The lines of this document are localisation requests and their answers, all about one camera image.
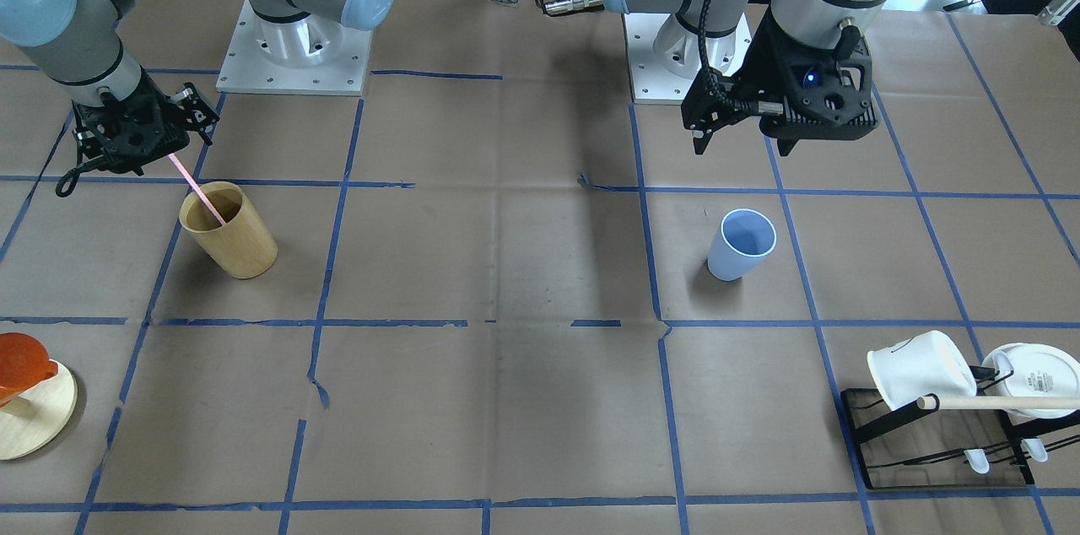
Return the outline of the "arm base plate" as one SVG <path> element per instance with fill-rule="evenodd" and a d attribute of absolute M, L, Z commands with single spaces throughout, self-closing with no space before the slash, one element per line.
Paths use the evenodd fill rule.
<path fill-rule="evenodd" d="M 624 14 L 624 28 L 633 101 L 679 105 L 699 70 L 697 36 L 672 14 Z M 732 34 L 707 39 L 710 65 L 732 76 L 750 44 L 751 28 L 742 15 Z"/>
<path fill-rule="evenodd" d="M 231 94 L 362 96 L 373 32 L 308 16 L 270 23 L 243 2 L 216 88 Z"/>

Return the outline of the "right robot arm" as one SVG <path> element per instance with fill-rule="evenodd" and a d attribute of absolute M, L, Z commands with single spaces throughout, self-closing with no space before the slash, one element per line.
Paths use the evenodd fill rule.
<path fill-rule="evenodd" d="M 136 0 L 3 0 L 3 38 L 66 90 L 73 106 L 76 165 L 57 192 L 86 172 L 141 175 L 185 149 L 219 115 L 192 83 L 163 93 L 122 44 L 116 25 Z M 219 86 L 276 94 L 356 94 L 370 32 L 394 0 L 246 0 Z"/>

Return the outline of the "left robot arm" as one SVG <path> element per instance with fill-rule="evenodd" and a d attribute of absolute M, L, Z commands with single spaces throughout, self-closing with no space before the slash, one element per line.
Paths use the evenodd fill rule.
<path fill-rule="evenodd" d="M 708 44 L 735 31 L 750 0 L 603 0 L 621 14 L 670 14 L 694 62 L 683 128 L 703 153 L 715 132 L 750 117 L 788 155 L 800 141 L 858 141 L 878 125 L 867 27 L 887 0 L 770 0 L 740 68 L 725 73 Z"/>

